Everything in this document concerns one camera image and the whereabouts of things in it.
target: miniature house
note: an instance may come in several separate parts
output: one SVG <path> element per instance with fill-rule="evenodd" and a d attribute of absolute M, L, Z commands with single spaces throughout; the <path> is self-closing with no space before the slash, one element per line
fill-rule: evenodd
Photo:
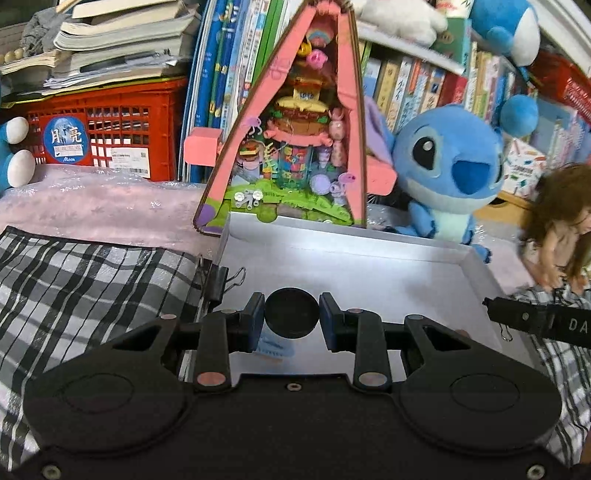
<path fill-rule="evenodd" d="M 287 215 L 365 226 L 368 161 L 357 45 L 348 4 L 303 2 L 221 149 L 194 220 L 200 232 L 220 234 L 230 211 L 263 222 Z"/>

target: black round disc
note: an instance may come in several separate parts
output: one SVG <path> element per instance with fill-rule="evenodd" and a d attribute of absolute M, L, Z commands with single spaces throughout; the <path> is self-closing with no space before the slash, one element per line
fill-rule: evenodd
<path fill-rule="evenodd" d="M 268 327 L 283 338 L 302 338 L 308 335 L 320 316 L 316 299 L 299 288 L 275 290 L 265 302 Z"/>

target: round screw head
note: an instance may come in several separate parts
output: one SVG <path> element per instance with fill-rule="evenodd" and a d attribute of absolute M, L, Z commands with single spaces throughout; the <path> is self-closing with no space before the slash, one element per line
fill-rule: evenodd
<path fill-rule="evenodd" d="M 543 465 L 532 465 L 527 470 L 527 480 L 541 480 L 546 475 L 546 468 Z"/>
<path fill-rule="evenodd" d="M 61 478 L 61 470 L 55 465 L 46 465 L 41 470 L 41 474 L 47 480 L 60 480 Z"/>

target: white plush toy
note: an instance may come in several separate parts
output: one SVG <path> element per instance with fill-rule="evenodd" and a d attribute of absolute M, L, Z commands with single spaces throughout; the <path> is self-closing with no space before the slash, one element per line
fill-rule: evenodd
<path fill-rule="evenodd" d="M 447 30 L 447 18 L 426 0 L 352 0 L 358 20 L 395 37 L 430 47 Z"/>

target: brown hair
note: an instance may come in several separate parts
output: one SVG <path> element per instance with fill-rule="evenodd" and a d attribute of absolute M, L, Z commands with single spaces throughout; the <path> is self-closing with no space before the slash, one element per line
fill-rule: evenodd
<path fill-rule="evenodd" d="M 538 184 L 538 196 L 525 218 L 523 242 L 541 245 L 553 222 L 574 225 L 583 209 L 591 209 L 591 166 L 569 165 L 554 170 Z M 591 235 L 582 235 L 566 269 L 568 276 L 579 275 L 591 248 Z"/>

